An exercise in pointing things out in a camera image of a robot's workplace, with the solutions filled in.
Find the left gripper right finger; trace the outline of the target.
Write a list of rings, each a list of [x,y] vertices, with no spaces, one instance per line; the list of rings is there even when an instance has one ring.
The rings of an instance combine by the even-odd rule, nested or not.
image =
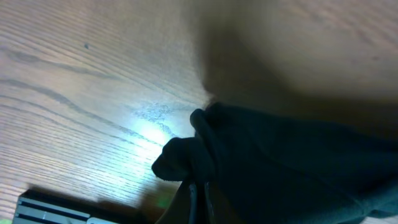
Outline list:
[[[214,182],[205,184],[205,202],[210,223],[239,223],[239,217],[235,214],[224,193],[219,189],[218,184]]]

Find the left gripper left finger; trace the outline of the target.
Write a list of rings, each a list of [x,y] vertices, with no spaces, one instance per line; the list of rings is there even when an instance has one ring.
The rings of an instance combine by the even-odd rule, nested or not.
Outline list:
[[[155,224],[196,224],[197,187],[191,180],[184,180],[168,209]]]

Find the black t-shirt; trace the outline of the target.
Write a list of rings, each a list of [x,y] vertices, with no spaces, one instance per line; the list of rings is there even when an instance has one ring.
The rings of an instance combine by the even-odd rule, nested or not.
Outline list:
[[[336,123],[215,103],[152,165],[163,180],[214,183],[247,223],[360,223],[397,214],[397,143]]]

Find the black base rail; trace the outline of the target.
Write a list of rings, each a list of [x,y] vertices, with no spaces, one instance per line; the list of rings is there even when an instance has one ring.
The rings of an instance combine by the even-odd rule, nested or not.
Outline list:
[[[18,197],[12,224],[145,224],[131,210],[103,208],[93,203],[29,189]]]

